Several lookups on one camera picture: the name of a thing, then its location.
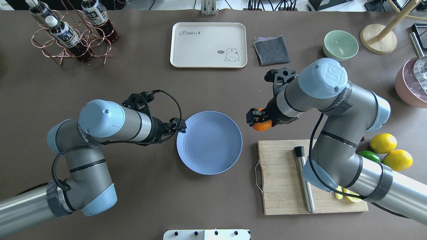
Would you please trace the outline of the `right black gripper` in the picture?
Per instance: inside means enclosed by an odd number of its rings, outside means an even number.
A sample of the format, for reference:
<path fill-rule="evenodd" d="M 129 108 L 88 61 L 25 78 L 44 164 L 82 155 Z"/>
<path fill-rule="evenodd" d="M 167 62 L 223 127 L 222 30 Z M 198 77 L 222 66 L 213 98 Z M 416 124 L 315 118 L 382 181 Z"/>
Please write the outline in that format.
<path fill-rule="evenodd" d="M 279 110 L 275 98 L 267 103 L 266 108 L 251 108 L 247 112 L 247 124 L 249 124 L 250 127 L 258 123 L 267 122 L 267 120 L 271 120 L 271 126 L 275 127 L 276 125 L 289 124 L 297 119 L 299 119 L 299 116 L 289 117 L 283 114 Z"/>

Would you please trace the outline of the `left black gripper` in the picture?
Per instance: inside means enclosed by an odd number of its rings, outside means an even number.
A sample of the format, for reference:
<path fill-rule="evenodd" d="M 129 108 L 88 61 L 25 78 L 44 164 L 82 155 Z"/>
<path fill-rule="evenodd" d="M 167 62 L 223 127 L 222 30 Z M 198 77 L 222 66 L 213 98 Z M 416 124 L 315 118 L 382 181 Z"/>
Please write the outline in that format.
<path fill-rule="evenodd" d="M 158 118 L 153 118 L 152 120 L 152 130 L 149 134 L 149 142 L 160 141 L 163 137 L 177 132 L 186 133 L 187 126 L 185 120 L 181 118 L 174 117 L 169 120 L 169 123 L 163 123 Z"/>

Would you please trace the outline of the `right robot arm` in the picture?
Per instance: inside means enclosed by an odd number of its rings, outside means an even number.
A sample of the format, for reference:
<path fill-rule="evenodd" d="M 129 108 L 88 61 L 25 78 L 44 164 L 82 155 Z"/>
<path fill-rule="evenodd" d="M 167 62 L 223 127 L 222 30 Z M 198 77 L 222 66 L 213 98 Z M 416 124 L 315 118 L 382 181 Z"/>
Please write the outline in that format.
<path fill-rule="evenodd" d="M 328 117 L 316 142 L 309 144 L 307 181 L 334 192 L 341 186 L 353 192 L 351 197 L 426 224 L 426 185 L 356 154 L 363 134 L 388 120 L 389 102 L 352 84 L 345 68 L 330 58 L 314 61 L 299 75 L 273 69 L 265 80 L 273 82 L 274 96 L 263 110 L 249 110 L 250 126 L 288 124 L 312 108 Z"/>

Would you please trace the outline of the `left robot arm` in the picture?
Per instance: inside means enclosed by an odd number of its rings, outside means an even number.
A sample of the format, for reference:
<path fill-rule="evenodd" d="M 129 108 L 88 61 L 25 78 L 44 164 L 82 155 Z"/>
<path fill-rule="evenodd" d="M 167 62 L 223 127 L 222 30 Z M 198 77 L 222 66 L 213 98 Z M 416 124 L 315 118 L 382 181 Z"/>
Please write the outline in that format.
<path fill-rule="evenodd" d="M 182 116 L 162 122 L 151 115 L 149 102 L 161 90 L 131 94 L 117 104 L 92 100 L 78 119 L 67 119 L 47 135 L 57 154 L 52 181 L 1 201 L 1 237 L 81 210 L 93 216 L 116 204 L 117 196 L 102 147 L 113 143 L 139 146 L 162 143 L 185 133 Z"/>

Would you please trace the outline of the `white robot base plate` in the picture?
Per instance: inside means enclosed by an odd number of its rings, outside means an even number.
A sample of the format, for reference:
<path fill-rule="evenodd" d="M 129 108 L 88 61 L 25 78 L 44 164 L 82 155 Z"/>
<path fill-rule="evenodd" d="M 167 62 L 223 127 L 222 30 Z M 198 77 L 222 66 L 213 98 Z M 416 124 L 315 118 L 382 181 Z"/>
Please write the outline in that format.
<path fill-rule="evenodd" d="M 190 229 L 167 230 L 163 240 L 250 240 L 247 229 Z"/>

